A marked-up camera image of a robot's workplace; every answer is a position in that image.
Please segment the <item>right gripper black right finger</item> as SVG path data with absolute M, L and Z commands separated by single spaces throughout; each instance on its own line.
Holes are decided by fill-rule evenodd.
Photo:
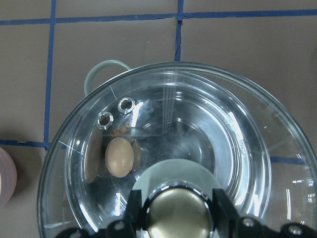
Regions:
M 316 230 L 287 223 L 274 231 L 252 217 L 241 217 L 223 189 L 212 190 L 214 229 L 221 238 L 315 238 Z

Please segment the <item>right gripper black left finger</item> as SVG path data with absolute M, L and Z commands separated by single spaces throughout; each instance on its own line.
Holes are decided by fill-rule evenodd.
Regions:
M 141 190 L 132 190 L 122 219 L 111 222 L 107 228 L 99 229 L 93 234 L 89 234 L 85 229 L 69 228 L 60 232 L 56 238 L 136 238 L 141 209 Z

